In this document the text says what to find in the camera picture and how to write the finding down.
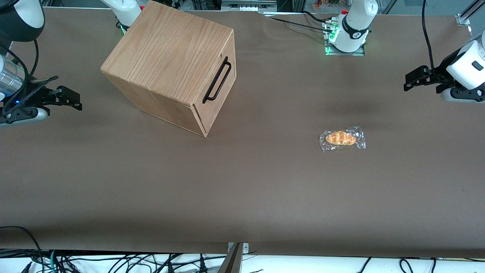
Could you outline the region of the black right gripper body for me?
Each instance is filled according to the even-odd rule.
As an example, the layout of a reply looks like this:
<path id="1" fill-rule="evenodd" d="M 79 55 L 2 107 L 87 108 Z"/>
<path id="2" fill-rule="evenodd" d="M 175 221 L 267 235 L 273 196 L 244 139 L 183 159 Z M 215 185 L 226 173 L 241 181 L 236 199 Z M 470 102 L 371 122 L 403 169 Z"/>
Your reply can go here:
<path id="1" fill-rule="evenodd" d="M 26 107 L 41 105 L 42 100 L 51 95 L 51 91 L 50 88 L 41 87 L 40 84 L 31 85 L 23 91 L 18 91 L 2 101 L 1 115 L 7 116 L 22 111 Z"/>

